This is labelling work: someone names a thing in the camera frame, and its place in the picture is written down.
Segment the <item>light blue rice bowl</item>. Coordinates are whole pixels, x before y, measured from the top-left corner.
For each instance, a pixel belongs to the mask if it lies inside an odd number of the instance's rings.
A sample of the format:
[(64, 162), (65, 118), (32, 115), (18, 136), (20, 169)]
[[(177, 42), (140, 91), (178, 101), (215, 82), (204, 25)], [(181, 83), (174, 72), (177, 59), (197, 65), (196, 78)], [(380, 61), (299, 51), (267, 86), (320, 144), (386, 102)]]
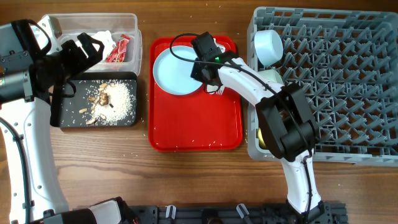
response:
[(278, 62), (283, 55), (283, 45), (279, 34), (274, 30), (261, 30), (254, 36), (254, 48), (258, 60), (267, 67)]

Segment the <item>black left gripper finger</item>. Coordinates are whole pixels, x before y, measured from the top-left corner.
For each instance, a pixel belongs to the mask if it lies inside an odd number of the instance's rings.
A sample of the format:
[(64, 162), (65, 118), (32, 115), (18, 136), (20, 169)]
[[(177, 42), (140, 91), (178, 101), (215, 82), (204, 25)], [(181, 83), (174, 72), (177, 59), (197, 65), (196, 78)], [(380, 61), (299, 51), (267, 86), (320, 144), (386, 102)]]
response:
[(81, 44), (80, 50), (83, 52), (85, 64), (92, 67), (102, 61), (104, 44), (100, 40), (92, 38), (92, 36), (83, 32), (78, 35), (78, 40)]
[[(69, 84), (73, 90), (73, 93), (66, 94), (64, 93), (65, 85)], [(76, 94), (76, 86), (72, 83), (71, 80), (68, 80), (65, 84), (56, 83), (53, 86), (53, 92), (50, 94), (52, 97), (50, 110), (51, 110), (51, 117), (50, 117), (50, 125), (51, 126), (60, 126), (60, 114), (61, 114), (61, 103), (64, 98), (73, 98)]]

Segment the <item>yellow plastic cup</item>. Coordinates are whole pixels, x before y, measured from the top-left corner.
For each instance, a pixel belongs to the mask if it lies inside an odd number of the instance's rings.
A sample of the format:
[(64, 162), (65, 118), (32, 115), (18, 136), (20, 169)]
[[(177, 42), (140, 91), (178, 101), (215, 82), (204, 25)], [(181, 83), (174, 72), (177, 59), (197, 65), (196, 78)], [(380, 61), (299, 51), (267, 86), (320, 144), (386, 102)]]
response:
[(259, 140), (259, 147), (261, 149), (266, 149), (266, 144), (265, 144), (264, 139), (262, 137), (262, 132), (261, 132), (260, 128), (257, 130), (257, 138)]

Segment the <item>mint green bowl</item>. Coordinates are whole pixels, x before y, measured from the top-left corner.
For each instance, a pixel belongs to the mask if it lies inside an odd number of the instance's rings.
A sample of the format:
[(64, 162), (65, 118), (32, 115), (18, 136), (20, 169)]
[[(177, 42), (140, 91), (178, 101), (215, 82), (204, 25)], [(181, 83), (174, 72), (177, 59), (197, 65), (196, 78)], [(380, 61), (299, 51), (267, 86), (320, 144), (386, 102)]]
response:
[(259, 74), (260, 74), (260, 76), (262, 76), (272, 82), (279, 83), (281, 85), (284, 84), (282, 77), (279, 75), (278, 71), (276, 71), (274, 69), (260, 71)]

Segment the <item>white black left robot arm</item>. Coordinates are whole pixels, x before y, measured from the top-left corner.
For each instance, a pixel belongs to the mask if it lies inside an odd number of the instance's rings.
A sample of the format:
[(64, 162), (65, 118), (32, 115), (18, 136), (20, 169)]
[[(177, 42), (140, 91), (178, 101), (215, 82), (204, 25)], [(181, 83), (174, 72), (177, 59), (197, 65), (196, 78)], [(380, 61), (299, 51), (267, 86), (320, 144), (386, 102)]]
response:
[(104, 45), (86, 33), (40, 46), (36, 22), (1, 26), (1, 133), (11, 181), (11, 223), (139, 223), (121, 197), (70, 210), (61, 190), (50, 141), (51, 105), (62, 87), (101, 61)]

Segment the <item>rice and food scraps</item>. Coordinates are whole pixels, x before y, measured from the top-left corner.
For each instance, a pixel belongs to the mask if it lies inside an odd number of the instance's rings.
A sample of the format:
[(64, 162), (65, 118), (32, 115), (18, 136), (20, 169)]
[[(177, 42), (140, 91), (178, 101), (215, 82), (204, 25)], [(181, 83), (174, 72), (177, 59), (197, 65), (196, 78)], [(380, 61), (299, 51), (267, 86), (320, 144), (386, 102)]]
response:
[(130, 126), (136, 119), (135, 80), (85, 80), (82, 105), (78, 107), (86, 126)]

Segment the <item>light blue plate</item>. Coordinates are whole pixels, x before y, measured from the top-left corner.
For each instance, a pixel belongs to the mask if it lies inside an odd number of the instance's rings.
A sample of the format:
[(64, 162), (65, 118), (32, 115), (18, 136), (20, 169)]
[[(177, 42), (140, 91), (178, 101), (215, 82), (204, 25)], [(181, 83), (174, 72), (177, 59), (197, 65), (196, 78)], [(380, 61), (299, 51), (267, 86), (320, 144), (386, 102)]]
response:
[(165, 49), (157, 56), (152, 73), (163, 91), (172, 95), (188, 95), (202, 86), (202, 82), (190, 76), (193, 66), (193, 62), (180, 60), (171, 54), (170, 49)]

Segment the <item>white plastic fork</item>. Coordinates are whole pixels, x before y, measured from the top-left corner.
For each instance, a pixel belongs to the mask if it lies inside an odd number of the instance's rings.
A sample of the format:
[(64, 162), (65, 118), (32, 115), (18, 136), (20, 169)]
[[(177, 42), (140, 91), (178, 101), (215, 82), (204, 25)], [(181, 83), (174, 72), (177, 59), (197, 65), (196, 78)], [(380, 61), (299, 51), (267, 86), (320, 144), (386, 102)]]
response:
[(225, 86), (224, 86), (224, 85), (223, 85), (223, 86), (220, 86), (220, 87), (216, 90), (215, 94), (216, 94), (216, 95), (222, 95), (223, 92), (224, 92), (224, 89), (225, 89)]

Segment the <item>red snack wrapper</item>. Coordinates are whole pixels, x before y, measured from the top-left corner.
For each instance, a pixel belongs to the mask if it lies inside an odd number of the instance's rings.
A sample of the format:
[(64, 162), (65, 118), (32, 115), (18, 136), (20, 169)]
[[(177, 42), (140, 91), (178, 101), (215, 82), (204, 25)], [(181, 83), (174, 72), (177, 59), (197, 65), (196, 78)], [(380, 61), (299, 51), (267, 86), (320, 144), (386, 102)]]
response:
[(130, 37), (128, 35), (122, 34), (116, 46), (113, 48), (111, 53), (107, 56), (105, 62), (107, 63), (119, 63), (124, 62), (124, 58), (127, 52), (127, 45), (130, 41)]

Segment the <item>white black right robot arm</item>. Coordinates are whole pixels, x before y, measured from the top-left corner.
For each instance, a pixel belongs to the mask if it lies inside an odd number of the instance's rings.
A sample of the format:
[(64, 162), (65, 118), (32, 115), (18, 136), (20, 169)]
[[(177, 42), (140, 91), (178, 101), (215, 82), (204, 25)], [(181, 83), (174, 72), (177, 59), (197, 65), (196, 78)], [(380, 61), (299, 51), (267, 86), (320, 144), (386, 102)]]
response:
[(300, 223), (316, 221), (325, 213), (313, 171), (319, 127), (302, 88), (262, 77), (236, 52), (221, 50), (209, 32), (191, 36), (195, 58), (190, 76), (230, 88), (255, 107), (266, 148), (282, 163), (288, 205)]

